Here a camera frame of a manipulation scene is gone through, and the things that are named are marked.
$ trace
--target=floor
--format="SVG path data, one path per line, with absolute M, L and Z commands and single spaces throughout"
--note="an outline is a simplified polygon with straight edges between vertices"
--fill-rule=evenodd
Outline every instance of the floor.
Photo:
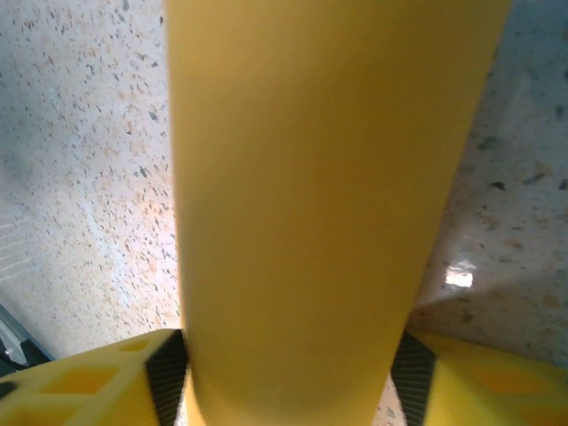
M 0 298 L 56 357 L 179 323 L 162 14 L 0 3 Z M 568 8 L 515 1 L 412 327 L 568 367 L 566 147 Z

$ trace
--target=speckled floor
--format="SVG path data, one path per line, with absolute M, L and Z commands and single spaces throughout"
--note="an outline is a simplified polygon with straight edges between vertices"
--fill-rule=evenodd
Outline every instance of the speckled floor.
M 160 0 L 0 3 L 0 298 L 57 357 L 179 323 L 165 66 Z M 412 326 L 568 366 L 567 147 L 568 7 L 516 1 Z

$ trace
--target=terrazzo floor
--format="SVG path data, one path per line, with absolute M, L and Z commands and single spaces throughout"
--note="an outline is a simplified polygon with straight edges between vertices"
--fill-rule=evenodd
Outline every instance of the terrazzo floor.
M 566 6 L 514 2 L 410 325 L 568 367 Z M 0 3 L 0 298 L 56 357 L 179 324 L 162 16 Z

